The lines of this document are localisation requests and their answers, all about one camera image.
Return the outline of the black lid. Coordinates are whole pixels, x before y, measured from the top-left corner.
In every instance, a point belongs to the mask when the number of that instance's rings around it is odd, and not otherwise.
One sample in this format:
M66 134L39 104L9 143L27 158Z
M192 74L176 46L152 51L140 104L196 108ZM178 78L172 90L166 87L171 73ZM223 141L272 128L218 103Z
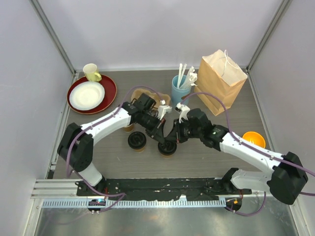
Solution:
M147 139L144 133L135 131L129 135L127 143L130 148L134 150L141 150L145 147L146 141Z
M164 144L158 143L158 150L161 154L174 154L177 149L177 144L165 141Z

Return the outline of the paper cup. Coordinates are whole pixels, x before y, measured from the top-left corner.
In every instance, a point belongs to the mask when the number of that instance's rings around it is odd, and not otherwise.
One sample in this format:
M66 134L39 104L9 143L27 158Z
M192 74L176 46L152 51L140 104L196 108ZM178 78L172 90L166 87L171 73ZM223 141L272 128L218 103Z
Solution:
M161 155L162 155L162 157L164 157L164 158L170 158L170 157L173 156L173 154L161 154Z
M139 149L135 149L136 152L141 153L143 150L145 149L145 147L139 148Z

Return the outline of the stack of paper cups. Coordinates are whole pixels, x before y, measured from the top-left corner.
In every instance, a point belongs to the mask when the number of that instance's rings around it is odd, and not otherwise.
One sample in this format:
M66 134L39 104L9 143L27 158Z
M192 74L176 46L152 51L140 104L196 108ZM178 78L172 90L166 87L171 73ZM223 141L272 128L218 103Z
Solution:
M123 131L129 133L134 130L134 124L130 124L128 126L123 127Z

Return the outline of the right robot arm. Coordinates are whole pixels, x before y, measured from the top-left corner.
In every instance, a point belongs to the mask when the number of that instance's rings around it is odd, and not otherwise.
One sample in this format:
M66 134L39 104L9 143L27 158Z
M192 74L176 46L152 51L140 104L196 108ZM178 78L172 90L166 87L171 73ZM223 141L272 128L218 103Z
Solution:
M258 168L257 172L231 168L222 178L227 194L251 189L271 193L280 202L292 205L308 181L299 157L288 152L281 154L250 143L221 125L214 125L200 109L179 104L179 118L166 140L184 143L199 139L206 147L231 154Z

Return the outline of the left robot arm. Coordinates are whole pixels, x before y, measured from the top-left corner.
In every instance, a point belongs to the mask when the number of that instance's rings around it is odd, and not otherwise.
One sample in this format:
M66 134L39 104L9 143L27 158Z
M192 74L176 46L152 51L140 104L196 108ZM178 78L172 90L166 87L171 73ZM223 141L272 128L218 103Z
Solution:
M164 143L164 116L171 112L169 105L161 104L154 111L156 102L146 94L131 102L124 102L113 112L83 125L72 123L66 128L57 149L58 155L88 184L88 191L100 196L106 187L104 176L93 164L94 145L118 129L135 123L145 128L146 134Z

